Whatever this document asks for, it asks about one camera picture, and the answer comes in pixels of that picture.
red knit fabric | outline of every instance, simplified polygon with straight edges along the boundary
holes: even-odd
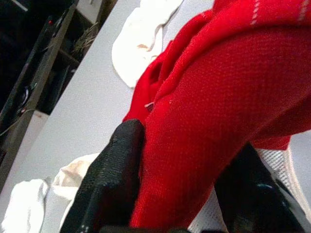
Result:
[[[146,128],[132,227],[187,227],[246,142],[311,129],[307,3],[217,0],[146,69],[124,119]]]

